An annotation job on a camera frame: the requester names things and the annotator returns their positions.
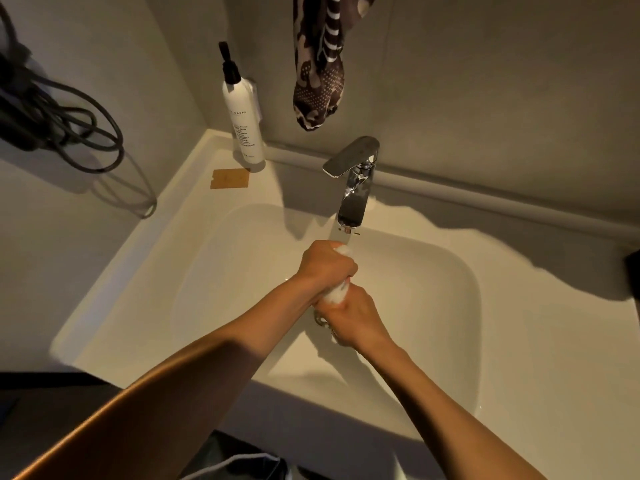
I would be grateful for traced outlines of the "person's left hand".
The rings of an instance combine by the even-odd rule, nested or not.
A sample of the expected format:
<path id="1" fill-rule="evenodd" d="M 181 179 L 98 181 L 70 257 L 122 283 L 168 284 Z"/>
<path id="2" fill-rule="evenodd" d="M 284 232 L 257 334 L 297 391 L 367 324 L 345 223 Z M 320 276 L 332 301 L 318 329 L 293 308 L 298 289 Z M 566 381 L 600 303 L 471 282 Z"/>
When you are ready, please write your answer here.
<path id="1" fill-rule="evenodd" d="M 327 254 L 330 240 L 314 241 L 304 251 L 292 280 L 300 286 L 308 304 L 317 302 L 331 287 L 327 287 Z"/>

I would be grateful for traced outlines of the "person's right hand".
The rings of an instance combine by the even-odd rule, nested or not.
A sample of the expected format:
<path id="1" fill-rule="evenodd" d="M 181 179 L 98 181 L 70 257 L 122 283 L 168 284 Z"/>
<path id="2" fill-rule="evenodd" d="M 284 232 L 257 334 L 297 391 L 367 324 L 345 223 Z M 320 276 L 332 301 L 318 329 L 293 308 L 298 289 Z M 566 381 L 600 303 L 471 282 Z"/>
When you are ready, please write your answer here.
<path id="1" fill-rule="evenodd" d="M 348 304 L 348 317 L 344 331 L 350 342 L 346 346 L 368 356 L 375 349 L 396 345 L 380 318 L 373 298 L 362 287 L 350 284 L 345 300 Z"/>

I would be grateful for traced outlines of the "white wet cloth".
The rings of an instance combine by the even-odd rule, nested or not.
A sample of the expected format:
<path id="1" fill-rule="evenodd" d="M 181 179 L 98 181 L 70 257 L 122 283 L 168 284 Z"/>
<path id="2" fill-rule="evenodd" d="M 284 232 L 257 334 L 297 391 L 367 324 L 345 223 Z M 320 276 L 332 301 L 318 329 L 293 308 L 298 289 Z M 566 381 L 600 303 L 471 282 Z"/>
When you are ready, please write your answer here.
<path id="1" fill-rule="evenodd" d="M 334 248 L 334 251 L 339 253 L 342 256 L 352 258 L 353 252 L 346 244 L 341 244 L 340 246 Z M 342 281 L 340 284 L 332 287 L 325 291 L 322 301 L 329 303 L 330 305 L 340 305 L 346 298 L 351 278 L 347 278 Z"/>

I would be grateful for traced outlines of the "person's left forearm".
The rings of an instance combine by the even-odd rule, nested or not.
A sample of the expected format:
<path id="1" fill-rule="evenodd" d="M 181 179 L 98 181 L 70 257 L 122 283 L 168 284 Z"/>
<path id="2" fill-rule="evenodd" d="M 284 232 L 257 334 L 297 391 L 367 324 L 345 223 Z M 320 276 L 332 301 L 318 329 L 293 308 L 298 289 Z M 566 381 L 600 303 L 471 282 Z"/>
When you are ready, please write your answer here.
<path id="1" fill-rule="evenodd" d="M 296 273 L 148 371 L 14 480 L 176 480 L 327 287 Z"/>

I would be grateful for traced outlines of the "person's right forearm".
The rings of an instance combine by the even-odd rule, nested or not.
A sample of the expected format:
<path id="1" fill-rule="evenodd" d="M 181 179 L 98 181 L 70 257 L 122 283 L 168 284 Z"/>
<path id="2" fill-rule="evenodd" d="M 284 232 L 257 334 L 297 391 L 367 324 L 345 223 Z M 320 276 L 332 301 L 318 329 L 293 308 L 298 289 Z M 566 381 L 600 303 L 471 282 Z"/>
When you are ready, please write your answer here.
<path id="1" fill-rule="evenodd" d="M 547 480 L 392 340 L 376 337 L 354 345 L 393 391 L 447 480 Z"/>

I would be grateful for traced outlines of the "chrome faucet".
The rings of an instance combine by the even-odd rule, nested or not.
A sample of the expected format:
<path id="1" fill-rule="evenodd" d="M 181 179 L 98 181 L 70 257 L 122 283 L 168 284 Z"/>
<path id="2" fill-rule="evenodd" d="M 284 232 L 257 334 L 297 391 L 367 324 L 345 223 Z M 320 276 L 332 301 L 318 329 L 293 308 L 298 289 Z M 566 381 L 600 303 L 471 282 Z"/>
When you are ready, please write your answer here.
<path id="1" fill-rule="evenodd" d="M 380 142 L 377 138 L 362 136 L 323 165 L 325 174 L 332 178 L 348 176 L 337 213 L 338 223 L 345 228 L 357 228 L 362 225 L 379 150 Z"/>

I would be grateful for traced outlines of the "tan paper tag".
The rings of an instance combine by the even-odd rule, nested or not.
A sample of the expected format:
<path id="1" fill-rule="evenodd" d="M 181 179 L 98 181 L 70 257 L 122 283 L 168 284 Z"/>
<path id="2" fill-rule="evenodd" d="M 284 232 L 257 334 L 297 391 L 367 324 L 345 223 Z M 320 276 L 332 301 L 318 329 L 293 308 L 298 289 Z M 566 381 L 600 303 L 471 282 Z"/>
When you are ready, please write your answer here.
<path id="1" fill-rule="evenodd" d="M 251 172 L 246 168 L 215 169 L 212 172 L 211 190 L 247 188 Z"/>

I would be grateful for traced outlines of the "dark trousers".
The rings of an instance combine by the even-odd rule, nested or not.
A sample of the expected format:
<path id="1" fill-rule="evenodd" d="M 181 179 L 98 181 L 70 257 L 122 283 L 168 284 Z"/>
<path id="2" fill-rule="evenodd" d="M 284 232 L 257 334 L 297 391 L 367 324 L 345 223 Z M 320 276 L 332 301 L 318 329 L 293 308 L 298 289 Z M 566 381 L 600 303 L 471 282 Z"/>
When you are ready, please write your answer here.
<path id="1" fill-rule="evenodd" d="M 222 462 L 236 454 L 260 452 L 264 451 L 233 436 L 215 431 L 183 469 L 179 478 Z M 197 480 L 305 480 L 295 466 L 281 459 L 279 464 L 268 460 L 236 461 L 222 470 L 206 474 Z"/>

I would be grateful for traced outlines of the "white sink basin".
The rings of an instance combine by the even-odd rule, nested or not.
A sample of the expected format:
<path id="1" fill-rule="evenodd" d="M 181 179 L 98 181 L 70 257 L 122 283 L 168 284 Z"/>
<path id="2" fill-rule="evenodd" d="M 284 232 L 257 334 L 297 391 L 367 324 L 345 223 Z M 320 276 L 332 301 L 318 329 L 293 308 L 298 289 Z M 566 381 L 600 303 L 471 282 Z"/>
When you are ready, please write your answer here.
<path id="1" fill-rule="evenodd" d="M 345 182 L 268 147 L 246 186 L 230 136 L 204 135 L 52 342 L 124 388 L 289 279 L 319 239 L 349 242 L 355 284 L 430 379 L 549 479 L 640 480 L 640 320 L 623 256 L 640 230 L 527 209 L 392 173 L 363 226 L 335 221 Z"/>

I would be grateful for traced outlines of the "white bottle with black pump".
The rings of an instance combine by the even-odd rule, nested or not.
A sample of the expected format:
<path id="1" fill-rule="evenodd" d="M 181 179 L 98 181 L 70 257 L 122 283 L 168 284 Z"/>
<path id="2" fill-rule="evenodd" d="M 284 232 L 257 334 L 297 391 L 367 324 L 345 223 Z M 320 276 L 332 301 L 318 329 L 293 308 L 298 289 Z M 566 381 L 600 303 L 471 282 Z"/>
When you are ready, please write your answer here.
<path id="1" fill-rule="evenodd" d="M 257 85 L 241 76 L 226 41 L 218 43 L 223 59 L 222 94 L 244 160 L 258 168 L 265 162 Z"/>

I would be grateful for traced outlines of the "brown patterned hanging cloth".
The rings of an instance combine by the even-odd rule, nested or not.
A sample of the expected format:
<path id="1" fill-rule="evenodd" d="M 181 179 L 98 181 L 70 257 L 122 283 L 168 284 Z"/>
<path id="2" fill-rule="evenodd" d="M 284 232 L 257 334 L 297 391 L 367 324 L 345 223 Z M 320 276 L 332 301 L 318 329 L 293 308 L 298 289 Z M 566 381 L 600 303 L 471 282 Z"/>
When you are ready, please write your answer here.
<path id="1" fill-rule="evenodd" d="M 376 0 L 292 0 L 299 126 L 315 131 L 336 112 L 344 92 L 342 50 L 347 33 Z"/>

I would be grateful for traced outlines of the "black box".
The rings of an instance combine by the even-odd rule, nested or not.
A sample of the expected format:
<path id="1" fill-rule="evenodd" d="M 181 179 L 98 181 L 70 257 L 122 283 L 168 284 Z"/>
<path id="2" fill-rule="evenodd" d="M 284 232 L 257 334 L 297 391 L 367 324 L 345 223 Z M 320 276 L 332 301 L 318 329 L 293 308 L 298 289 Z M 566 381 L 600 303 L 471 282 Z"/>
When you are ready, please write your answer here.
<path id="1" fill-rule="evenodd" d="M 631 295 L 640 303 L 640 249 L 626 256 L 623 263 Z"/>

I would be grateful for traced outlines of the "black appliance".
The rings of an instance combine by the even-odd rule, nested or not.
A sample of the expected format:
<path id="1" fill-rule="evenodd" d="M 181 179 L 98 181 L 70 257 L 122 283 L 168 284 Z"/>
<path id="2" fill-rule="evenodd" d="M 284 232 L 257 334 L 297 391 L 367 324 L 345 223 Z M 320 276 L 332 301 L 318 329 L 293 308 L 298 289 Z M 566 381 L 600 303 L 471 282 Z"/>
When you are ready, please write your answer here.
<path id="1" fill-rule="evenodd" d="M 8 42 L 6 54 L 0 53 L 0 139 L 25 152 L 43 148 L 51 134 L 29 105 L 38 89 L 26 67 L 30 56 L 20 42 Z"/>

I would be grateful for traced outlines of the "white drawstring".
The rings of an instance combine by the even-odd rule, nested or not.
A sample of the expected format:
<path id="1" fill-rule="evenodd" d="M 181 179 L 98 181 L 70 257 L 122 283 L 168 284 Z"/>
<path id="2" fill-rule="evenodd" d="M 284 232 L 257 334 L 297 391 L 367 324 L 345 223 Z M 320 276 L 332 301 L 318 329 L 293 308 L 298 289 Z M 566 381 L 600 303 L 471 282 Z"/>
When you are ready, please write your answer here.
<path id="1" fill-rule="evenodd" d="M 222 462 L 201 468 L 195 472 L 192 472 L 186 476 L 183 476 L 179 480 L 197 480 L 206 474 L 210 474 L 210 473 L 222 470 L 236 461 L 244 461 L 244 460 L 268 460 L 268 461 L 276 462 L 277 464 L 279 464 L 282 459 L 280 457 L 277 457 L 265 452 L 236 454 L 229 457 L 226 460 L 223 460 Z"/>

